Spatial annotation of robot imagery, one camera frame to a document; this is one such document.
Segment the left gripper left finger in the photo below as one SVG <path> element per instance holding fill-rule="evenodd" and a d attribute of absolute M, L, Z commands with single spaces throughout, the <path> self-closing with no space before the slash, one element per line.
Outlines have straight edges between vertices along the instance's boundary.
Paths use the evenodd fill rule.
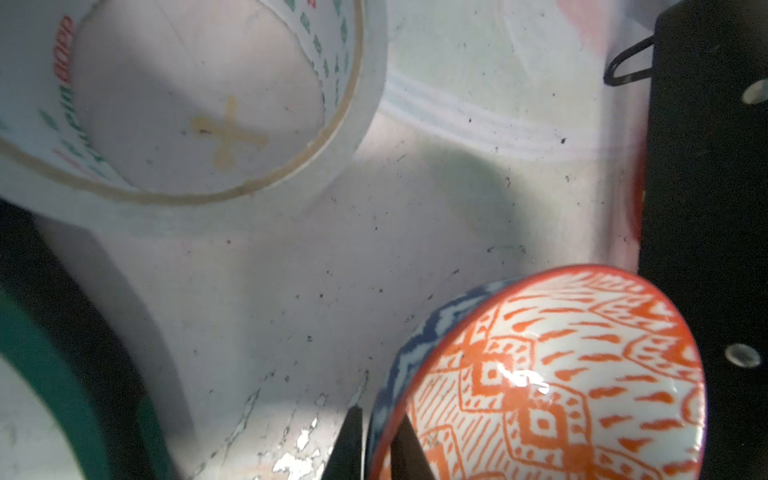
<path fill-rule="evenodd" d="M 348 409 L 322 480 L 360 480 L 363 458 L 363 410 L 359 406 Z"/>

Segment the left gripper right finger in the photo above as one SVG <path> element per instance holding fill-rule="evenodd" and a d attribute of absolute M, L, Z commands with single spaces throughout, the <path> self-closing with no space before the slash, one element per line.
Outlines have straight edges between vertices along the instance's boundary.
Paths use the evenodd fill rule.
<path fill-rule="evenodd" d="M 390 445 L 393 480 L 434 480 L 429 462 L 408 416 L 404 416 Z"/>

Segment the red rimmed bowl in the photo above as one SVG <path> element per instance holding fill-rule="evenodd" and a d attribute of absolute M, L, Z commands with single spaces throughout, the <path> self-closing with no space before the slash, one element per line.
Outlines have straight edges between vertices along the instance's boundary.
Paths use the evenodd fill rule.
<path fill-rule="evenodd" d="M 364 475 L 393 475 L 403 420 L 437 479 L 696 479 L 705 374 L 647 280 L 574 265 L 479 286 L 433 311 L 374 401 Z"/>

